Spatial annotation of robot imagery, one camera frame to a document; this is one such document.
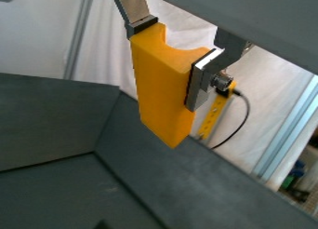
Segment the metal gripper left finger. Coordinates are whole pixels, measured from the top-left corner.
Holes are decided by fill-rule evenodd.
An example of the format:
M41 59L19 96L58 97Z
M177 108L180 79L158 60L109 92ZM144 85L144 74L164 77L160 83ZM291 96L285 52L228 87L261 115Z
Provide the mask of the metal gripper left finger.
M146 0L114 0L114 5L124 20L126 38L157 22L157 18L149 13Z

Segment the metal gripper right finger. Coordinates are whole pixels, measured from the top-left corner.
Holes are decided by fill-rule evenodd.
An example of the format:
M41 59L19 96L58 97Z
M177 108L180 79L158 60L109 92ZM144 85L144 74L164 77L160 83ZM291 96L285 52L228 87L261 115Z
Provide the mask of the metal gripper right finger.
M185 108L194 112L208 99L211 88L228 89L233 78L221 71L241 57L247 41L217 29L213 48L190 64Z

